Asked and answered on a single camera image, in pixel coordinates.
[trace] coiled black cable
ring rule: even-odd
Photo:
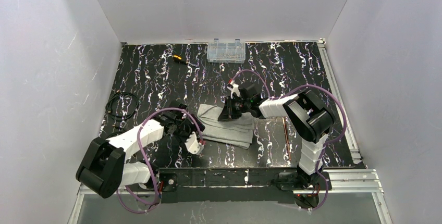
[[[120,126],[112,125],[112,127],[113,127],[114,129],[117,129],[117,131],[116,131],[116,132],[112,132],[112,133],[110,133],[108,136],[106,136],[105,139],[109,139],[109,138],[111,138],[111,137],[115,137],[115,136],[121,135],[121,134],[123,134],[123,133],[126,132],[126,130],[125,130],[124,128],[120,127]]]
[[[116,113],[112,112],[112,106],[114,104],[115,101],[119,100],[120,97],[132,97],[132,100],[135,101],[135,109],[127,115],[117,115]],[[132,93],[129,92],[121,92],[121,91],[117,91],[117,93],[115,93],[110,99],[109,101],[106,103],[106,111],[107,114],[114,120],[116,121],[126,121],[129,120],[130,118],[133,117],[133,115],[135,115],[135,113],[138,111],[138,108],[140,107],[140,101],[138,99],[138,97]]]

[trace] white wall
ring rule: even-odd
[[[346,0],[99,0],[121,42],[317,40]]]
[[[442,0],[348,0],[327,50],[394,223],[440,223]]]
[[[97,0],[0,0],[1,223],[66,223],[119,41]]]

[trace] black table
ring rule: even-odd
[[[141,105],[138,113],[126,122],[115,122],[105,115],[100,136],[105,138],[118,131],[113,127],[115,124],[126,130],[131,129],[151,113],[167,107],[174,99],[186,104],[188,111],[194,114],[200,104],[223,107],[223,98],[230,93],[226,85],[241,69],[257,71],[266,81],[271,96],[280,96],[303,84],[316,84],[330,91],[315,42],[247,43],[244,64],[208,63],[206,47],[207,44],[123,46],[111,96],[118,90],[131,92],[139,97]],[[175,63],[171,55],[185,57],[198,67]],[[241,82],[251,81],[258,88],[262,86],[259,78],[249,72],[240,74],[237,79]],[[334,102],[319,91],[315,93],[338,116]],[[134,102],[129,98],[115,104],[119,114],[123,111],[131,112],[134,108]],[[301,155],[301,139],[292,124],[288,124],[291,154],[289,161],[282,121],[281,117],[259,120],[253,143],[247,150],[207,141],[202,154],[196,156],[167,136],[149,145],[146,152],[156,167],[295,167]],[[341,130],[341,123],[336,123],[331,137],[336,137]],[[345,138],[329,145],[324,157],[328,167],[354,165]]]

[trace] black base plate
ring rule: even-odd
[[[280,190],[271,181],[280,173],[293,172],[287,168],[160,168],[159,179],[163,182],[162,203],[177,202],[241,202],[241,201],[276,201],[294,203],[292,190]],[[327,172],[322,173],[327,179]],[[322,189],[325,181],[320,180]]]

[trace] folded towel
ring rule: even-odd
[[[197,117],[205,125],[203,137],[207,140],[228,143],[249,148],[253,139],[255,118],[250,113],[244,113],[233,121],[218,121],[223,109],[213,105],[201,104]]]

